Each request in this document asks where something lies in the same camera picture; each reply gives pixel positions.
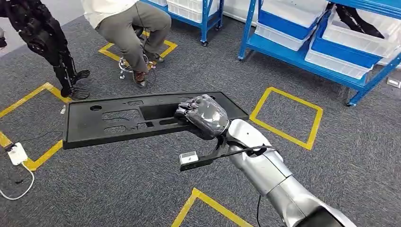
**white shirt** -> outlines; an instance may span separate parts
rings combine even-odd
[[[81,0],[85,18],[96,28],[106,17],[131,8],[139,0]]]

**gray pants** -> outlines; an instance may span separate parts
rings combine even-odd
[[[140,39],[136,36],[132,25],[144,26],[150,31],[144,48],[150,53],[157,53],[170,31],[171,18],[164,11],[138,1],[128,10],[103,19],[96,28],[101,36],[120,48],[134,71],[148,72],[142,57]]]

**yellow floor marking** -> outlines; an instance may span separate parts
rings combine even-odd
[[[30,158],[24,162],[25,166],[28,167],[31,171],[36,170],[39,166],[41,166],[45,161],[47,161],[51,156],[53,156],[58,150],[62,148],[62,140],[58,141],[52,148],[46,151],[40,158],[36,161],[32,161]]]
[[[315,119],[314,119],[314,123],[312,125],[312,129],[311,129],[311,132],[309,134],[308,141],[306,143],[303,142],[303,141],[300,141],[297,138],[294,138],[294,137],[286,134],[285,132],[282,132],[282,131],[280,131],[280,130],[278,130],[278,129],[276,129],[276,128],[274,128],[274,127],[272,127],[272,126],[270,126],[270,125],[268,125],[268,124],[266,124],[266,123],[264,123],[264,122],[262,122],[262,121],[260,121],[260,120],[258,120],[256,118],[258,113],[259,113],[259,111],[261,110],[264,102],[266,101],[267,97],[269,96],[269,94],[271,92],[279,93],[282,96],[285,96],[285,97],[287,97],[289,99],[292,99],[294,101],[302,103],[302,104],[304,104],[304,105],[316,110],[316,116],[315,116]],[[258,101],[258,104],[256,105],[255,109],[253,110],[253,112],[250,115],[249,119],[251,121],[255,122],[256,124],[262,126],[263,128],[266,128],[267,130],[270,130],[271,132],[273,132],[273,133],[275,133],[275,134],[277,134],[277,135],[279,135],[279,136],[281,136],[283,138],[286,138],[287,140],[289,140],[289,141],[291,141],[291,142],[293,142],[295,144],[298,144],[299,146],[302,146],[302,147],[304,147],[304,148],[306,148],[308,150],[311,150],[312,147],[313,147],[313,144],[314,144],[314,140],[316,139],[317,130],[319,129],[319,125],[320,125],[320,121],[322,119],[322,116],[323,116],[323,109],[321,107],[319,107],[317,105],[314,105],[314,104],[312,104],[310,102],[307,102],[307,101],[305,101],[303,99],[300,99],[298,97],[295,97],[295,96],[293,96],[291,94],[288,94],[288,93],[286,93],[284,91],[278,90],[275,87],[269,87],[263,93],[262,97]]]
[[[149,36],[149,32],[144,31],[143,34],[146,36]],[[160,57],[162,57],[162,58],[166,57],[171,51],[173,51],[177,47],[177,44],[172,43],[168,40],[165,40],[164,44],[167,45],[168,48],[163,53],[160,54]],[[112,47],[113,45],[114,45],[113,43],[108,43],[106,46],[102,47],[99,50],[99,52],[106,55],[109,58],[112,58],[116,61],[120,61],[120,57],[118,55],[108,51],[108,49],[110,49],[110,47]]]
[[[39,94],[43,90],[48,90],[51,92],[54,96],[59,98],[61,101],[67,103],[71,101],[70,98],[64,98],[61,96],[60,90],[51,85],[50,83],[45,83],[42,86],[38,87],[25,97],[21,98],[11,106],[7,107],[3,111],[0,112],[0,117],[4,117],[5,115],[9,114],[11,111],[15,110],[17,107],[28,101],[29,99],[33,98],[37,94]],[[4,135],[3,132],[0,131],[0,145],[2,147],[6,147],[7,145],[11,144],[12,142],[7,138],[6,135]],[[36,170],[39,166],[41,166],[46,160],[48,160],[52,155],[54,155],[60,148],[62,148],[62,140],[58,141],[53,147],[51,147],[48,151],[46,151],[40,158],[38,158],[36,161],[32,161],[30,158],[28,158],[27,161],[24,162],[24,164],[31,170],[34,171]]]
[[[187,215],[189,209],[193,205],[196,199],[200,199],[209,206],[211,206],[213,209],[217,210],[220,212],[222,215],[226,216],[228,219],[232,220],[234,223],[241,227],[252,227],[251,224],[248,222],[244,221],[242,218],[234,214],[233,212],[227,210],[227,208],[223,207],[220,205],[218,202],[214,201],[212,198],[209,196],[205,195],[203,192],[199,191],[196,188],[193,188],[191,196],[188,198],[187,202],[184,204],[183,208],[181,209],[180,213],[178,216],[175,218],[173,224],[171,227],[179,227],[181,223],[183,222],[185,216]]]
[[[3,132],[0,131],[0,145],[2,147],[6,147],[9,144],[11,144],[12,142],[7,138],[6,135],[3,134]]]

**seated person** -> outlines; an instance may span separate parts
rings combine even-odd
[[[170,31],[171,18],[164,11],[139,0],[81,0],[85,18],[107,41],[120,48],[132,67],[133,79],[140,88],[146,87],[149,61],[163,62],[157,53]],[[150,36],[144,47],[132,25],[144,27]]]

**circular hole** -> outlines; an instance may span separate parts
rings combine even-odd
[[[99,106],[99,105],[93,105],[93,106],[90,107],[91,111],[98,111],[98,110],[101,110],[101,109],[102,109],[102,107]]]

